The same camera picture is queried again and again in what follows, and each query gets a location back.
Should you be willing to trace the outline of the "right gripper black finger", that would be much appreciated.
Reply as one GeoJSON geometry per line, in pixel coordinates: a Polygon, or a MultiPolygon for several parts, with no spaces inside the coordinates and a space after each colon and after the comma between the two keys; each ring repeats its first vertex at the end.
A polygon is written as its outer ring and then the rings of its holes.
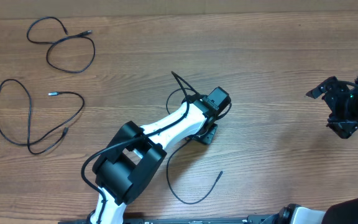
{"type": "Polygon", "coordinates": [[[336,81],[337,81],[336,77],[329,77],[329,78],[325,79],[325,81],[321,82],[317,87],[308,91],[305,94],[305,96],[308,96],[312,99],[317,99],[322,94],[327,92],[326,85],[328,85],[329,83],[332,83],[332,82],[336,82],[336,81]]]}
{"type": "Polygon", "coordinates": [[[356,121],[329,122],[326,126],[334,131],[341,139],[350,138],[358,130],[358,122],[356,121]]]}

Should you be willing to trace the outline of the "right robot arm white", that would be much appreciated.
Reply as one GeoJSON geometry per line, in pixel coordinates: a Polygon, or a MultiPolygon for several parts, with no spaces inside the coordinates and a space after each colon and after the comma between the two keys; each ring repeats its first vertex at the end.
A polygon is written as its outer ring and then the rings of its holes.
{"type": "Polygon", "coordinates": [[[358,75],[313,78],[300,127],[279,134],[271,154],[298,176],[268,172],[283,203],[259,223],[358,223],[358,75]]]}

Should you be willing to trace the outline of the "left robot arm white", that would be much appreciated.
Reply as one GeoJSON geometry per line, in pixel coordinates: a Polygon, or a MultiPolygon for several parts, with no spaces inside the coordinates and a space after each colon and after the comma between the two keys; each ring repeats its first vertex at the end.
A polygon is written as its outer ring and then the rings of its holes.
{"type": "Polygon", "coordinates": [[[85,182],[99,193],[98,204],[88,223],[123,223],[123,214],[149,185],[167,153],[166,148],[182,139],[195,138],[209,144],[216,121],[231,107],[231,99],[219,88],[209,95],[185,96],[181,106],[152,124],[124,124],[107,148],[92,155],[94,183],[85,182]]]}

